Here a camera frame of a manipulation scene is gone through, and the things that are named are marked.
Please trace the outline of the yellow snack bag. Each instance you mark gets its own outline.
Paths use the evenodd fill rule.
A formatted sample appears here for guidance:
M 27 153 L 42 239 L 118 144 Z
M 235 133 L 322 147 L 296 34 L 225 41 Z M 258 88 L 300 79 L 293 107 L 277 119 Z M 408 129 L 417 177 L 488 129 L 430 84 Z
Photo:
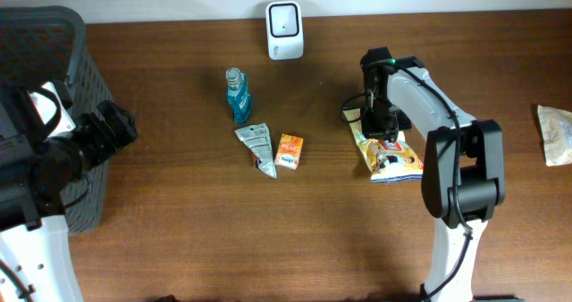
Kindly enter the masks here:
M 371 172 L 371 182 L 393 183 L 422 179 L 424 164 L 406 142 L 402 131 L 396 141 L 390 142 L 366 138 L 360 122 L 352 122 L 349 126 L 357 148 Z

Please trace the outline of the orange white small box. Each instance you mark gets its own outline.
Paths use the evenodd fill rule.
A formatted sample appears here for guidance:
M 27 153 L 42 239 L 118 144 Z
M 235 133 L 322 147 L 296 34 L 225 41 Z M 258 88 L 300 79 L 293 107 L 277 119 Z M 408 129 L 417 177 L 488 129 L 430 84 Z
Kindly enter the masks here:
M 282 133 L 274 159 L 274 164 L 296 170 L 299 166 L 304 139 Z

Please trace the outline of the silver triangular snack packet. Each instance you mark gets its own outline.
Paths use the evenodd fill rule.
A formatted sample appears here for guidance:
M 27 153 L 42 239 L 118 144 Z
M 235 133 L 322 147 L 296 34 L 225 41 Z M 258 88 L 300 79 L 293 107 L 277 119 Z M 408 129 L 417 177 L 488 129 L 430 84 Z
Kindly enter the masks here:
M 257 169 L 265 175 L 276 179 L 277 172 L 273 159 L 273 148 L 270 131 L 265 123 L 249 125 L 235 130 L 239 140 L 256 157 Z

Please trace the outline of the teal mouthwash bottle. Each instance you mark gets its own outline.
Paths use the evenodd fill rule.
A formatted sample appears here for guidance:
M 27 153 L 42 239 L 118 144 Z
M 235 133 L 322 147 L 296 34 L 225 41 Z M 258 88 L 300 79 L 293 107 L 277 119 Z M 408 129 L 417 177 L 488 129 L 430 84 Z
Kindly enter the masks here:
M 230 68 L 225 73 L 225 77 L 227 80 L 227 101 L 232 109 L 233 120 L 239 125 L 246 124 L 252 110 L 247 75 L 238 68 Z

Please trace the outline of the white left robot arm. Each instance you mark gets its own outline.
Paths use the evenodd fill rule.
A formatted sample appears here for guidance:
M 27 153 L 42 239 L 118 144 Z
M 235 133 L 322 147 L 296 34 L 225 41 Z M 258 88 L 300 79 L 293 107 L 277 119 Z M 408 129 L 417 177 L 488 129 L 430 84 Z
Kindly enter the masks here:
M 89 174 L 138 137 L 135 118 L 103 100 L 73 119 L 65 88 L 47 81 L 1 87 L 1 295 L 6 301 L 81 301 L 69 210 Z

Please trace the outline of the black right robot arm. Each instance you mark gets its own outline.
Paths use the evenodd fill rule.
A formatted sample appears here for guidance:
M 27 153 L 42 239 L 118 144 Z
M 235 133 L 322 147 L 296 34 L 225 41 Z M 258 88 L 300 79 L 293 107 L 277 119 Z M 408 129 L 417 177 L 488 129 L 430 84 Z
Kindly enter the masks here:
M 395 58 L 386 47 L 360 60 L 368 138 L 395 141 L 417 129 L 425 140 L 421 193 L 434 220 L 430 271 L 422 301 L 471 301 L 480 239 L 506 196 L 502 131 L 455 105 L 416 57 Z

